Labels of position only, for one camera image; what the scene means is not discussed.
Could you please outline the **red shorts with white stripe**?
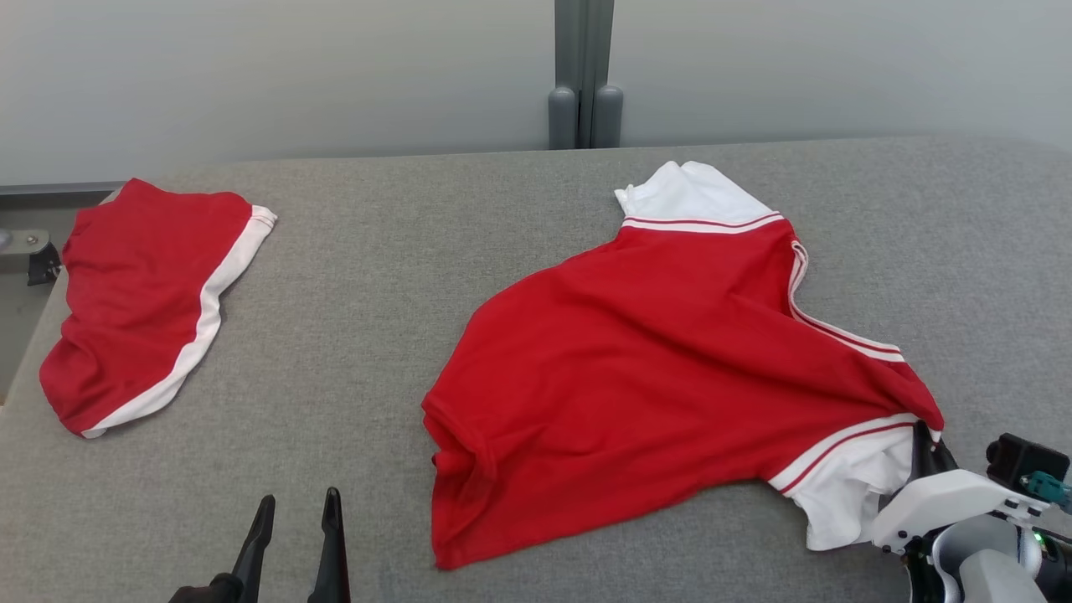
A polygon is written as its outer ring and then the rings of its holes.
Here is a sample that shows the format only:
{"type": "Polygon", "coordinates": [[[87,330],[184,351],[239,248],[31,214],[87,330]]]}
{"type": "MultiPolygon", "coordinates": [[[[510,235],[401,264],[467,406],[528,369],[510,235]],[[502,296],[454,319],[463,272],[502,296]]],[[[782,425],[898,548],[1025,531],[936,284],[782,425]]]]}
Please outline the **red shorts with white stripe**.
{"type": "Polygon", "coordinates": [[[172,405],[276,221],[237,193],[142,179],[78,214],[61,253],[70,314],[39,367],[66,431],[93,439],[172,405]]]}

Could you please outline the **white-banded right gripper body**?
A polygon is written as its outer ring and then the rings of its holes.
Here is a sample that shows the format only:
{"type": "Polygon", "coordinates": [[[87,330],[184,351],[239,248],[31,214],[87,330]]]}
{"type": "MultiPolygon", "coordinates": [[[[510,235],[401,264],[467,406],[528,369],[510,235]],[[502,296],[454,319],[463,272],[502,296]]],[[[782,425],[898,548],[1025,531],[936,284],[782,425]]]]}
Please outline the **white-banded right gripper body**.
{"type": "Polygon", "coordinates": [[[954,523],[999,512],[1012,523],[1031,526],[1046,510],[1047,502],[1008,489],[991,477],[956,469],[915,477],[904,485],[872,523],[870,542],[902,554],[914,536],[926,536],[954,523]]]}

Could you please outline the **red shirt with white sleeves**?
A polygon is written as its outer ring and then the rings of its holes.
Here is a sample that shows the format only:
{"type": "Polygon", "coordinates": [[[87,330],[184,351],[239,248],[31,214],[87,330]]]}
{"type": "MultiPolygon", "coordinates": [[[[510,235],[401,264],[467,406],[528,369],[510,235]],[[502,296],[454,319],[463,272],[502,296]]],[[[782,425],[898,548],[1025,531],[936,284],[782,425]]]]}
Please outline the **red shirt with white sleeves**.
{"type": "Polygon", "coordinates": [[[425,395],[431,546],[451,571],[740,481],[868,539],[946,420],[896,345],[808,317],[791,222],[700,162],[616,190],[613,240],[472,313],[425,395]]]}

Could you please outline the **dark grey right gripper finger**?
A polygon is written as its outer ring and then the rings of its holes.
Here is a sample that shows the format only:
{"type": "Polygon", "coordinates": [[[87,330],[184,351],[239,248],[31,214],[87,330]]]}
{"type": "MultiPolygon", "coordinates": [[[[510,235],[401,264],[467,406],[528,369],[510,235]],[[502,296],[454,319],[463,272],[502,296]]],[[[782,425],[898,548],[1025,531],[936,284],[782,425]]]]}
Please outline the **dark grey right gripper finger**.
{"type": "Polygon", "coordinates": [[[952,451],[946,446],[941,436],[928,431],[928,474],[937,476],[956,469],[961,469],[961,465],[957,464],[952,451]]]}
{"type": "Polygon", "coordinates": [[[930,477],[937,473],[934,448],[935,444],[933,436],[930,436],[930,428],[926,426],[924,421],[915,421],[909,481],[913,482],[918,477],[930,477]]]}

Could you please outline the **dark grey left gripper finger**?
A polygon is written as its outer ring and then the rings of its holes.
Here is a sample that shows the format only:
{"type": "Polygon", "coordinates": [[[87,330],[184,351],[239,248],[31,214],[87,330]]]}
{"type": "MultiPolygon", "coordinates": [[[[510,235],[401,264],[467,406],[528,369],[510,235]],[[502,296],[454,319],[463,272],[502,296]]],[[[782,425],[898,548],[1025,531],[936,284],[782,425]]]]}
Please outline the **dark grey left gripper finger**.
{"type": "Polygon", "coordinates": [[[324,543],[317,568],[317,578],[307,603],[352,603],[348,559],[340,492],[329,487],[322,510],[324,543]]]}
{"type": "Polygon", "coordinates": [[[260,595],[260,572],[265,550],[271,544],[273,531],[273,515],[276,515],[276,497],[265,495],[254,514],[251,527],[245,532],[230,575],[240,585],[239,593],[234,603],[257,603],[260,595]]]}

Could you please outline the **black metal bracket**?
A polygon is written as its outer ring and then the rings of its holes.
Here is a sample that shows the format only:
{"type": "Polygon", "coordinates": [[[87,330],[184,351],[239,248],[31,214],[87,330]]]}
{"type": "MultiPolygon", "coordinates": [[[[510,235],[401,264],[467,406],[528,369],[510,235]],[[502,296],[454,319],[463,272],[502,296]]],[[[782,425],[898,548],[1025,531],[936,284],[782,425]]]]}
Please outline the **black metal bracket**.
{"type": "Polygon", "coordinates": [[[55,283],[62,262],[46,229],[0,227],[0,258],[26,260],[27,286],[55,283]]]}

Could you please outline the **grey double partition post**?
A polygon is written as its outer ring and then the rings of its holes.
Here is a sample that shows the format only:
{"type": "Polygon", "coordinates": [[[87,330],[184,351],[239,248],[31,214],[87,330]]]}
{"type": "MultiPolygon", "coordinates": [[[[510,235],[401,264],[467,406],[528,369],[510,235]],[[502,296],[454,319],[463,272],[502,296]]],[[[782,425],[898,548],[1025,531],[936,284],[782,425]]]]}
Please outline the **grey double partition post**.
{"type": "Polygon", "coordinates": [[[625,95],[609,83],[614,0],[553,0],[549,148],[617,148],[625,95]]]}

